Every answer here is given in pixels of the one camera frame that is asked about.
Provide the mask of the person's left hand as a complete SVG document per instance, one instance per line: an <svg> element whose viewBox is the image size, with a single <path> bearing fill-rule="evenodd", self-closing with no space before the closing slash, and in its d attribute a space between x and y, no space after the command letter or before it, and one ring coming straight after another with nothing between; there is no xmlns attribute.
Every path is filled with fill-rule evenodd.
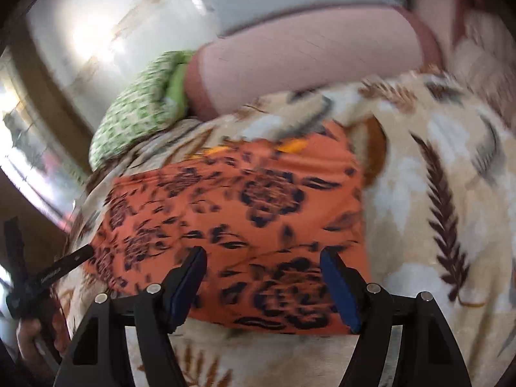
<svg viewBox="0 0 516 387"><path fill-rule="evenodd" d="M53 317L53 329L55 330L54 347L60 355L65 355L70 338L65 320L60 314ZM38 319L21 320L17 326L17 345L25 367L36 377L50 379L53 378L53 372L36 346L36 338L40 331L41 323Z"/></svg>

